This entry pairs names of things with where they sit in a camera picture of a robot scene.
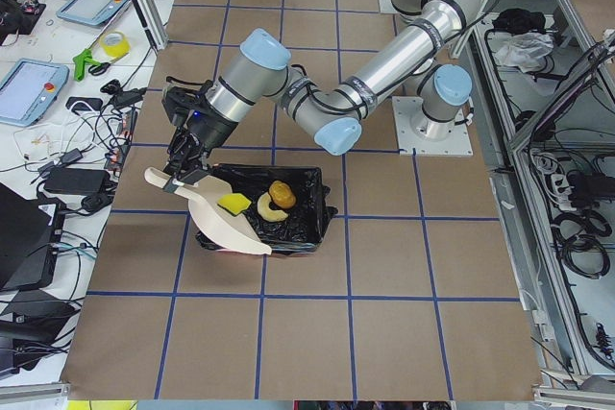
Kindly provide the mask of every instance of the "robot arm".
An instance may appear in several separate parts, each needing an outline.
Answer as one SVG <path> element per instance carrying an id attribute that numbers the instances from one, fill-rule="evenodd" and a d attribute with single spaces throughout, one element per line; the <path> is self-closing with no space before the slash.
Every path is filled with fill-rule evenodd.
<path id="1" fill-rule="evenodd" d="M 408 26 L 331 93 L 322 92 L 308 76 L 289 66 L 288 50 L 256 29 L 215 84 L 208 83 L 196 93 L 186 94 L 180 87 L 166 92 L 167 115 L 178 127 L 166 173 L 180 181 L 197 181 L 201 167 L 194 159 L 221 146 L 263 96 L 335 156 L 353 147 L 361 134 L 359 121 L 404 82 L 419 94 L 430 95 L 426 99 L 430 103 L 423 107 L 429 120 L 449 122 L 467 100 L 471 83 L 462 69 L 431 66 L 431 59 L 447 38 L 474 20 L 479 1 L 392 0 Z"/>

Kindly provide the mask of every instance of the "tablet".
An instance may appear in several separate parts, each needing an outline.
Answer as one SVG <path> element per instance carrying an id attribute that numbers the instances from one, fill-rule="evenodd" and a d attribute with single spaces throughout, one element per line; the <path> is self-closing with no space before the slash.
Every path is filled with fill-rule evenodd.
<path id="1" fill-rule="evenodd" d="M 68 79 L 63 64 L 19 60 L 0 82 L 0 122 L 26 127 L 54 102 Z"/>
<path id="2" fill-rule="evenodd" d="M 112 16 L 128 0 L 69 0 L 56 13 L 58 18 L 87 26 L 99 26 Z"/>

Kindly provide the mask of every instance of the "tiled table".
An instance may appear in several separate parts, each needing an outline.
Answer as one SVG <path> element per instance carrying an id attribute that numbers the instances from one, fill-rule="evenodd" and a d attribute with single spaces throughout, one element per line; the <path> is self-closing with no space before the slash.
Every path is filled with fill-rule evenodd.
<path id="1" fill-rule="evenodd" d="M 255 27 L 333 88 L 396 34 L 376 0 L 176 0 L 63 379 L 74 398 L 523 400 L 540 376 L 474 132 L 472 158 L 398 155 L 390 101 L 329 156 L 261 101 L 212 162 L 316 165 L 339 209 L 317 253 L 199 247 L 148 185 L 164 77 L 216 75 Z"/>

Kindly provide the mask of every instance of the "green clamp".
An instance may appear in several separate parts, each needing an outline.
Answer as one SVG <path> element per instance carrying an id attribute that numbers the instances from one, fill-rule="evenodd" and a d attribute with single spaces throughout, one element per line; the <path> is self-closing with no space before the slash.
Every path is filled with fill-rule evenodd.
<path id="1" fill-rule="evenodd" d="M 100 62 L 92 58 L 92 51 L 89 48 L 86 48 L 83 52 L 74 57 L 73 62 L 75 63 L 74 79 L 77 82 L 82 81 L 86 76 L 86 65 L 93 64 L 95 66 L 100 66 Z"/>

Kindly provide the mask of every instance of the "black spring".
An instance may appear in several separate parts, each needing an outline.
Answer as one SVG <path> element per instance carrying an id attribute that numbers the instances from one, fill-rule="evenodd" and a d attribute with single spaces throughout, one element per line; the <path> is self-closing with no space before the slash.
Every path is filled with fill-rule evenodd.
<path id="1" fill-rule="evenodd" d="M 611 347 L 611 338 L 606 334 L 602 324 L 596 324 L 596 343 L 600 352 L 604 354 L 608 360 L 613 360 L 613 348 Z"/>

